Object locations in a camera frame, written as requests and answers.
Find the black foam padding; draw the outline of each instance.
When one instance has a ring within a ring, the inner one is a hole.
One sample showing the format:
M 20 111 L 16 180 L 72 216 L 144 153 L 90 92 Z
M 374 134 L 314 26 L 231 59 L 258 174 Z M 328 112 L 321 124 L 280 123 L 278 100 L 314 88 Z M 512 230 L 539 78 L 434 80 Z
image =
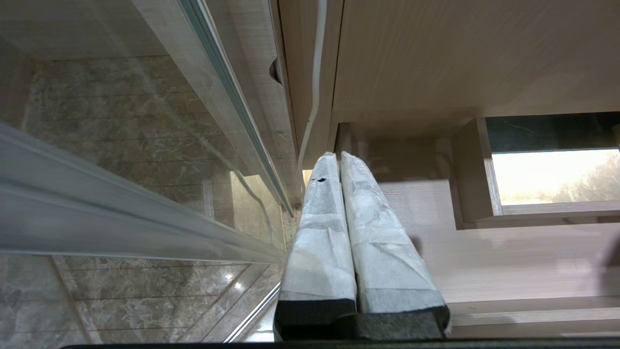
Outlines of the black foam padding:
M 446 337 L 448 307 L 398 313 L 357 313 L 336 320 L 332 332 L 342 340 L 433 340 Z
M 283 341 L 336 339 L 332 322 L 355 312 L 351 299 L 278 301 L 273 329 Z

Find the marble tile floor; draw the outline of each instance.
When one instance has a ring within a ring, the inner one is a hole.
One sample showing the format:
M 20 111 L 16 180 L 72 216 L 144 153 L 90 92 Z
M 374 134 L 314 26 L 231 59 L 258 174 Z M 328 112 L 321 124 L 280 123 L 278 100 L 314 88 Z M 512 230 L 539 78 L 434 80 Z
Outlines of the marble tile floor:
M 0 348 L 221 342 L 280 277 L 279 265 L 2 255 Z
M 235 342 L 274 342 L 273 316 L 278 299 L 275 298 L 252 323 L 241 333 Z
M 188 133 L 189 126 L 246 177 Z M 170 56 L 38 62 L 22 130 L 242 233 L 285 247 L 282 210 Z

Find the wooden ceiling panel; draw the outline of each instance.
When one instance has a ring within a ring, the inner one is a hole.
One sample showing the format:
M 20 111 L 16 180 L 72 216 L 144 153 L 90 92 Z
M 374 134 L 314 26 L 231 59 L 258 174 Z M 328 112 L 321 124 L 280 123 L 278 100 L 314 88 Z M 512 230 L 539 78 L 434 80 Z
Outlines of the wooden ceiling panel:
M 619 15 L 615 0 L 347 0 L 332 117 L 423 134 L 471 111 L 620 110 Z

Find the white paper wrapping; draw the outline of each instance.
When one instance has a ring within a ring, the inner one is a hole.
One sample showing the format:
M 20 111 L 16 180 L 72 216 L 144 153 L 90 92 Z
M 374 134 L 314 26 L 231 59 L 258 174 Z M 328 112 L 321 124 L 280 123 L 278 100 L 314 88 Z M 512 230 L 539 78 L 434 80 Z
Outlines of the white paper wrapping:
M 333 153 L 325 153 L 314 165 L 280 287 L 281 301 L 356 299 L 340 174 Z
M 340 167 L 360 310 L 385 313 L 444 306 L 426 264 L 364 161 L 342 152 Z

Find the white cable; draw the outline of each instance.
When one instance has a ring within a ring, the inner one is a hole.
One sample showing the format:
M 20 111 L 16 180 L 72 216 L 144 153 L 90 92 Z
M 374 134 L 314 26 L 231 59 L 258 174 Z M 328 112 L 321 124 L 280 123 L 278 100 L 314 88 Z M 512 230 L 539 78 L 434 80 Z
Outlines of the white cable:
M 297 159 L 297 170 L 301 179 L 301 195 L 306 194 L 306 186 L 304 184 L 303 165 L 306 156 L 306 148 L 308 147 L 308 139 L 312 132 L 314 119 L 319 111 L 319 80 L 321 78 L 321 57 L 323 56 L 323 41 L 325 39 L 325 22 L 327 18 L 327 0 L 319 0 L 319 9 L 316 21 L 316 36 L 314 38 L 314 58 L 312 59 L 312 109 L 306 123 L 304 138 L 299 148 L 299 158 Z

